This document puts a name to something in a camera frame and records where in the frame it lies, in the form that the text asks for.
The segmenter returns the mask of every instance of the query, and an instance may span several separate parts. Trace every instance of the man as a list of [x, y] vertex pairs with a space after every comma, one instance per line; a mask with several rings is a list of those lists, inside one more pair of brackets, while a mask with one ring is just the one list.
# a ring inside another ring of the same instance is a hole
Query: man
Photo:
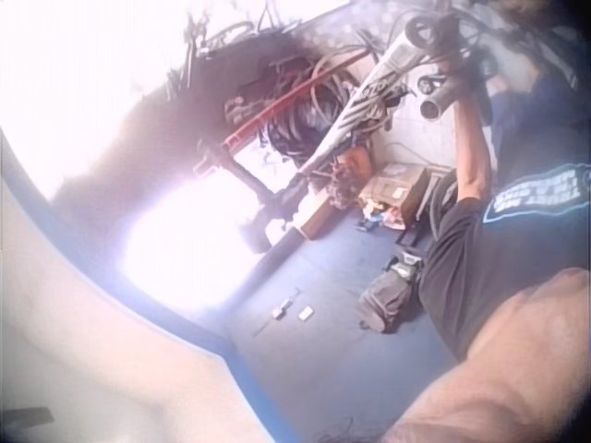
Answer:
[[493, 198], [478, 109], [454, 105], [458, 201], [420, 299], [460, 363], [385, 443], [548, 441], [589, 390], [587, 114], [563, 78], [521, 62], [529, 91], [493, 82]]

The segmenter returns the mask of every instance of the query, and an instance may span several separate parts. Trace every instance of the box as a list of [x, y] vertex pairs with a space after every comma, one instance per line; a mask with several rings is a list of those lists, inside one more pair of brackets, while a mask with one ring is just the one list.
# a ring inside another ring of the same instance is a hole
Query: box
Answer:
[[383, 225], [392, 229], [408, 229], [415, 222], [429, 182], [426, 166], [410, 163], [389, 163], [371, 177], [359, 198], [384, 203], [390, 208], [384, 213]]

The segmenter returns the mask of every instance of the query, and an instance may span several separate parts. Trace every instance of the floor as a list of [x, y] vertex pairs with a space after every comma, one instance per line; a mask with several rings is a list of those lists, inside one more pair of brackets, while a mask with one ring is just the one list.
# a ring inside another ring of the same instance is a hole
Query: floor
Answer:
[[[361, 233], [345, 214], [305, 242], [230, 316], [230, 335], [302, 442], [379, 435], [453, 358], [426, 315], [393, 335], [358, 327], [357, 299], [391, 258], [396, 232]], [[271, 311], [295, 297], [286, 317]], [[314, 314], [302, 322], [306, 307]]]

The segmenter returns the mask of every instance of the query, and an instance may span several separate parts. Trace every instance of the black t-shirt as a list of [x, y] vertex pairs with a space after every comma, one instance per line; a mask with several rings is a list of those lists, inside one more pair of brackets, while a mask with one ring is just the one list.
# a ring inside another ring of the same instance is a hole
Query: black t-shirt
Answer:
[[589, 269], [589, 146], [569, 127], [522, 137], [501, 153], [501, 192], [461, 200], [441, 221], [420, 298], [458, 359], [505, 300], [562, 269]]

